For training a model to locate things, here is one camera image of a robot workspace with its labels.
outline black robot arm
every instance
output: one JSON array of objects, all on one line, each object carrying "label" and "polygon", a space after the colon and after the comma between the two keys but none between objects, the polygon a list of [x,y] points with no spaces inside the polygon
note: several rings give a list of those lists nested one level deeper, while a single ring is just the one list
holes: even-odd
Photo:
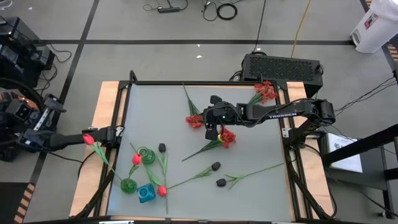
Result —
[{"label": "black robot arm", "polygon": [[243,125],[252,128],[268,119],[303,116],[308,118],[300,127],[291,129],[285,145],[303,142],[305,137],[321,126],[336,121],[333,105],[326,100],[298,99],[284,105],[261,106],[238,103],[233,106],[218,96],[211,96],[209,106],[201,114],[206,127],[206,139],[217,140],[217,125]]}]

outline metal stand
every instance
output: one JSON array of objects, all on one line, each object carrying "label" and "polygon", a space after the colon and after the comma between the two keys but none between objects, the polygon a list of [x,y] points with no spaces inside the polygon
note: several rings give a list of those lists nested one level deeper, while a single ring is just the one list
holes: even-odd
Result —
[{"label": "metal stand", "polygon": [[[398,179],[398,168],[387,169],[384,149],[380,148],[380,146],[390,142],[394,142],[398,154],[398,124],[364,139],[360,139],[334,152],[324,154],[322,155],[322,162],[325,167],[328,167],[332,162],[337,162],[363,153],[361,155],[361,162],[363,164],[362,174],[331,169],[330,171],[333,173],[333,177],[345,182],[382,190],[385,208],[393,211],[388,180]],[[321,148],[325,149],[325,146],[326,144],[322,144]],[[394,219],[394,216],[387,211],[385,212],[385,216],[386,218]]]}]

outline blue block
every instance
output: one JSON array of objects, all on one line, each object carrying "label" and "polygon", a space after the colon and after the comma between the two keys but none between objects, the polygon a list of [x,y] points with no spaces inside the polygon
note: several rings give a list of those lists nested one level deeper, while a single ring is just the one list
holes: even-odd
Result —
[{"label": "blue block", "polygon": [[137,189],[140,203],[145,203],[156,198],[155,189],[152,184],[146,184]]}]

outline white paper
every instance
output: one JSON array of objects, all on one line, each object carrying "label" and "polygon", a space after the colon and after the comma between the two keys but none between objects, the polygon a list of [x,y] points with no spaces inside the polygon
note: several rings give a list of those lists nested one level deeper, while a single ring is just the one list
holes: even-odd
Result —
[{"label": "white paper", "polygon": [[[339,148],[342,148],[357,141],[357,139],[346,138],[332,133],[327,134],[327,139],[328,139],[329,152],[333,152]],[[351,156],[349,158],[333,162],[330,165],[330,167],[335,169],[343,169],[343,170],[362,173],[361,157],[359,156],[359,154]]]}]

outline green glass cup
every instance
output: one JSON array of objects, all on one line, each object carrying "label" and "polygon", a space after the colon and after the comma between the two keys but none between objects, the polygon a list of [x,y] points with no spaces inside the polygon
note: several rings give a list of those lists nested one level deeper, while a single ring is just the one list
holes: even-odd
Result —
[{"label": "green glass cup", "polygon": [[138,152],[142,157],[142,163],[145,165],[152,164],[155,161],[156,155],[155,152],[148,148],[142,148]]},{"label": "green glass cup", "polygon": [[120,188],[124,193],[132,194],[137,190],[137,183],[130,178],[126,178],[120,182]]}]

